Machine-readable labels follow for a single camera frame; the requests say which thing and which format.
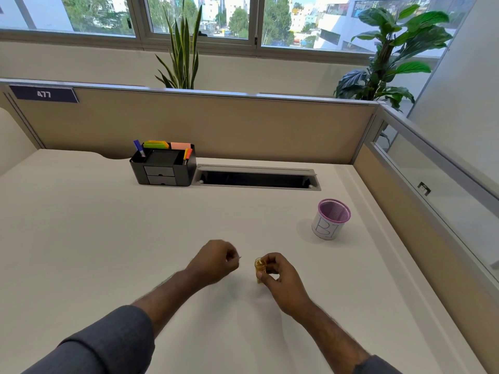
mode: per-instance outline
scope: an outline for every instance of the dark blue name plate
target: dark blue name plate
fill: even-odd
[[[78,103],[73,88],[11,85],[10,89],[19,100]]]

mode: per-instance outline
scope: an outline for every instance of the purple rim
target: purple rim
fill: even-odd
[[[329,219],[327,216],[325,216],[322,211],[320,210],[320,205],[322,202],[324,201],[335,201],[335,202],[338,202],[340,204],[342,204],[347,210],[348,210],[348,219],[347,220],[343,220],[343,221],[339,221],[339,220],[333,220],[333,219]],[[342,201],[339,201],[337,199],[334,199],[334,198],[325,198],[323,199],[321,202],[319,202],[319,204],[317,205],[317,210],[319,211],[319,214],[326,220],[329,220],[330,222],[333,222],[333,223],[338,223],[338,224],[343,224],[343,223],[346,223],[350,220],[350,218],[352,218],[352,212],[350,211],[350,209],[348,208],[348,206],[346,206],[346,204],[344,204]]]

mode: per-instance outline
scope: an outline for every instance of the sleeve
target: sleeve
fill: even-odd
[[[23,374],[143,374],[151,363],[151,319],[122,306],[67,339]]]
[[[385,360],[371,356],[353,370],[353,374],[402,374]]]

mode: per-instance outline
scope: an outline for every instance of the black desk organizer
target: black desk organizer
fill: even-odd
[[[141,185],[189,186],[196,171],[196,149],[184,164],[185,150],[144,148],[146,157],[137,151],[130,159],[133,172]]]

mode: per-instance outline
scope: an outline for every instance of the pink sticky note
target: pink sticky note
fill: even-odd
[[[170,148],[172,150],[189,150],[191,148],[190,143],[170,143]]]

